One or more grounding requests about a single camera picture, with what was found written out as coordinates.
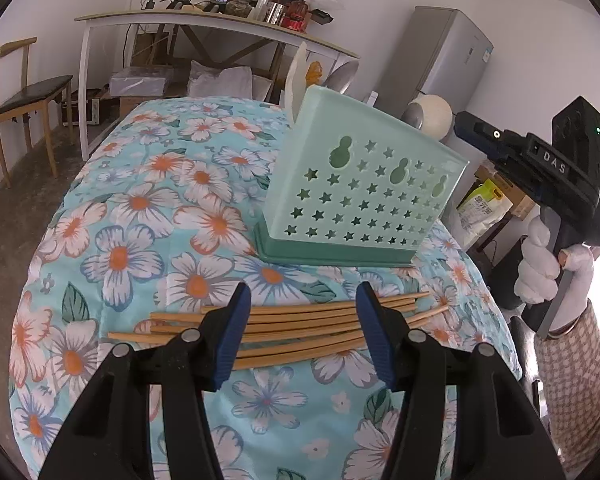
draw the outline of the gray refrigerator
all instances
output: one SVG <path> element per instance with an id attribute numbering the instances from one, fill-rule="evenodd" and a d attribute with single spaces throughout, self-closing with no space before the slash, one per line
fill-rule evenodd
<path id="1" fill-rule="evenodd" d="M 374 107 L 401 118 L 419 94 L 435 94 L 455 115 L 469 104 L 492 51 L 491 41 L 460 10 L 416 7 L 375 88 Z"/>

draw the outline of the mint green plastic basket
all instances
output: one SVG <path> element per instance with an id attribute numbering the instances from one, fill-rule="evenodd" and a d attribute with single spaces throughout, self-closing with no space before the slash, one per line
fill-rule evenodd
<path id="1" fill-rule="evenodd" d="M 467 161 L 380 110 L 311 86 L 255 229 L 282 264 L 408 264 Z"/>

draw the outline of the plaid sleeve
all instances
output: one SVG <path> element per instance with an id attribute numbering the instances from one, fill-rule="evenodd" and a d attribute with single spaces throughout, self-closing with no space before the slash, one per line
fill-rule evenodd
<path id="1" fill-rule="evenodd" d="M 591 303 L 573 330 L 535 339 L 552 439 L 565 471 L 582 468 L 600 448 L 600 329 Z"/>

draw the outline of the white glove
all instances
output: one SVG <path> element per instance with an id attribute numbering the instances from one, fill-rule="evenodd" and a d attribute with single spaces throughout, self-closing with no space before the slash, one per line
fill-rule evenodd
<path id="1" fill-rule="evenodd" d="M 593 255 L 583 245 L 563 249 L 558 259 L 547 250 L 550 232 L 539 216 L 529 223 L 528 238 L 522 242 L 524 259 L 518 266 L 513 292 L 526 304 L 552 300 L 558 292 L 555 279 L 560 266 L 574 272 L 571 285 L 562 300 L 550 330 L 558 330 L 576 319 L 587 307 L 587 294 L 593 279 Z"/>

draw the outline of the wooden tabletop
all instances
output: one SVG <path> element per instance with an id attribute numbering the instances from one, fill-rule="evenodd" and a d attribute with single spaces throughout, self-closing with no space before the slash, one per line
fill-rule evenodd
<path id="1" fill-rule="evenodd" d="M 261 27 L 261 28 L 270 28 L 276 31 L 282 31 L 285 34 L 289 34 L 291 36 L 296 36 L 298 38 L 302 38 L 307 41 L 311 41 L 313 43 L 317 43 L 321 46 L 325 46 L 327 48 L 331 48 L 337 52 L 341 52 L 346 54 L 347 56 L 354 57 L 358 59 L 360 56 L 358 54 L 351 52 L 350 50 L 346 50 L 340 46 L 337 46 L 333 43 L 329 43 L 328 41 L 321 40 L 320 38 L 316 38 L 315 36 L 309 36 L 304 32 L 298 32 L 296 30 L 291 30 L 289 28 L 283 28 L 279 25 L 273 25 L 271 23 L 264 22 L 255 22 L 253 20 L 248 20 L 247 18 L 240 18 L 239 16 L 229 16 L 227 14 L 220 14 L 218 12 L 203 12 L 199 10 L 197 7 L 187 6 L 188 10 L 174 10 L 174 9 L 136 9 L 136 10 L 118 10 L 116 12 L 102 12 L 100 14 L 90 14 L 89 16 L 80 16 L 76 18 L 76 22 L 84 22 L 86 20 L 97 20 L 99 18 L 110 18 L 112 16 L 140 16 L 140 15 L 148 15 L 148 14 L 176 14 L 176 15 L 194 15 L 201 16 L 204 18 L 215 19 L 215 20 L 223 20 L 228 22 L 238 22 L 238 23 L 247 23 L 249 25 L 253 25 L 253 27 Z"/>

